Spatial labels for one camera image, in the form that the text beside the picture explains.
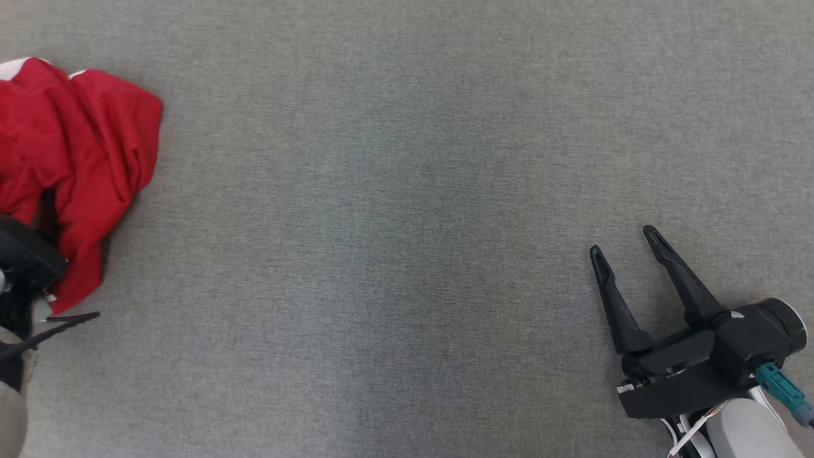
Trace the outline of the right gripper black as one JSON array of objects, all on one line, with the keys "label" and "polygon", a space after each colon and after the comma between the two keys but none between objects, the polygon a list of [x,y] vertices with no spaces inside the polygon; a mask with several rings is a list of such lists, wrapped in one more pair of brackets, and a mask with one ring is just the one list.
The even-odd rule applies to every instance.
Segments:
[{"label": "right gripper black", "polygon": [[614,350],[622,357],[624,380],[619,400],[633,419],[678,417],[741,397],[756,387],[754,378],[738,385],[728,380],[710,359],[717,330],[731,318],[724,307],[652,225],[643,235],[656,260],[668,272],[684,306],[684,321],[692,328],[655,342],[641,330],[616,284],[616,276],[599,246],[590,259],[598,284]]}]

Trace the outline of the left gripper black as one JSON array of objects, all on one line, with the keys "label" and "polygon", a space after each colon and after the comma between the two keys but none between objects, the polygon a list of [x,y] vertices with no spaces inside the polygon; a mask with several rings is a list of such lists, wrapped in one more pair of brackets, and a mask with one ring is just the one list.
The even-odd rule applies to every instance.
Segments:
[{"label": "left gripper black", "polygon": [[17,337],[29,337],[15,344],[5,344],[1,351],[2,363],[38,350],[39,345],[59,333],[101,316],[99,311],[94,311],[50,317],[46,322],[59,325],[31,336],[33,302],[60,281],[67,270],[67,261],[58,249],[58,236],[55,221],[39,219],[30,226],[12,216],[2,217],[2,328]]}]

